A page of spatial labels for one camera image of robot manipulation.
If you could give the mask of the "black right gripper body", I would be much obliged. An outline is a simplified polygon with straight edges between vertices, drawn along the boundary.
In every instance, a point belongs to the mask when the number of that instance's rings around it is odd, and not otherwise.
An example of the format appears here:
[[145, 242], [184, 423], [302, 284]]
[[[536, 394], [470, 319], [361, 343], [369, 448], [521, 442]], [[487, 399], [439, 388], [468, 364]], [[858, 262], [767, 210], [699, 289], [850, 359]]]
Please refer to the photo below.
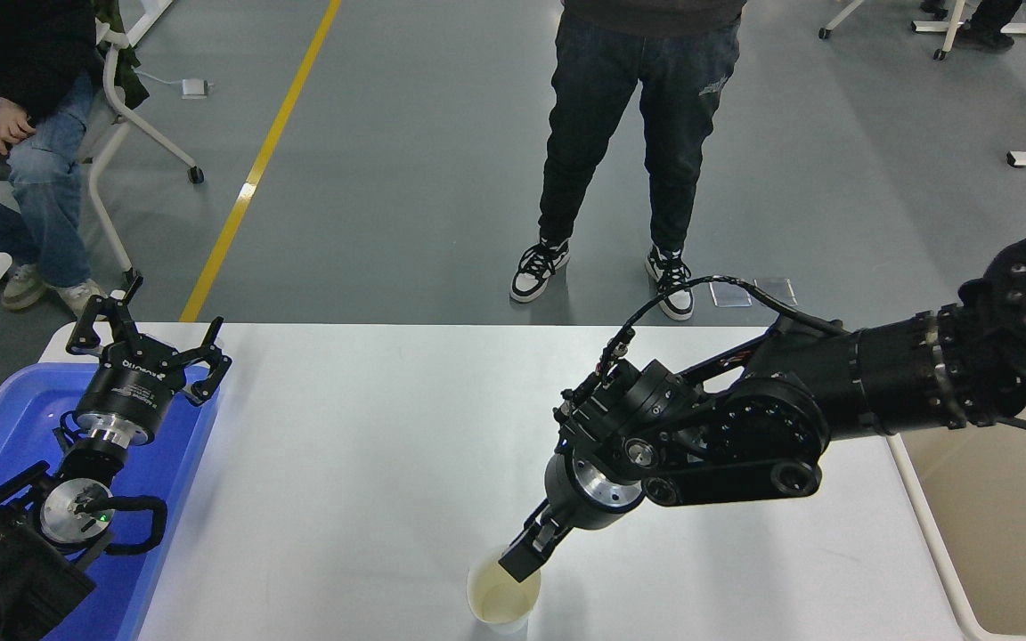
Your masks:
[[640, 483], [617, 483], [593, 463], [557, 453], [545, 471], [547, 512], [563, 528], [607, 528], [644, 500]]

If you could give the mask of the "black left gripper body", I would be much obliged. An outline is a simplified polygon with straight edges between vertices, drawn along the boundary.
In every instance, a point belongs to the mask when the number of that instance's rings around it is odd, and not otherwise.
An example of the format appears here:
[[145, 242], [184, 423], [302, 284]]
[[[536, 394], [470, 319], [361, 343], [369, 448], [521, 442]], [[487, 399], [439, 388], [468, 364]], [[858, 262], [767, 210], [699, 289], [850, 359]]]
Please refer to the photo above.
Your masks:
[[86, 431], [155, 437], [186, 382], [182, 365], [163, 364], [175, 354], [174, 346], [155, 339], [106, 346], [97, 372], [74, 410], [75, 425]]

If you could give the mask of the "seated person's hand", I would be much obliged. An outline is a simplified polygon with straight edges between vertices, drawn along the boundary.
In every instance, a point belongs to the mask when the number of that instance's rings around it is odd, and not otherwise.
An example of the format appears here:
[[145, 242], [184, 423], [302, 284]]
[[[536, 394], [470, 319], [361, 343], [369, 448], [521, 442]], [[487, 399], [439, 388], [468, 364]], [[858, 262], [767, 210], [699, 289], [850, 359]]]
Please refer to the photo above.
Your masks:
[[15, 101], [0, 97], [0, 157], [8, 157], [17, 146], [37, 132], [29, 113]]

